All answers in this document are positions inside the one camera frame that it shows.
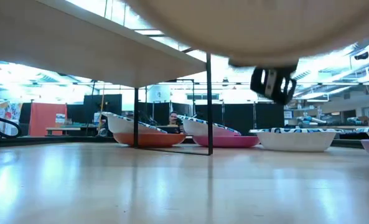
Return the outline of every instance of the wooden floor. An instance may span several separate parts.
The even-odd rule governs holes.
[[[369,155],[344,148],[216,149],[210,157],[118,144],[5,148],[0,223],[369,224]]]

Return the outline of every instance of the red panel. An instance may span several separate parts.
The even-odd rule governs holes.
[[[55,115],[61,113],[67,117],[67,105],[50,103],[32,103],[30,108],[29,135],[39,137],[47,135],[46,128],[55,127]],[[54,131],[54,135],[61,135],[61,131]]]

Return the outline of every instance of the black metal leg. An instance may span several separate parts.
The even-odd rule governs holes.
[[[134,147],[139,147],[139,88],[134,89]]]
[[[207,53],[207,113],[208,113],[208,155],[213,154],[213,119],[212,119],[212,65],[210,53]]]

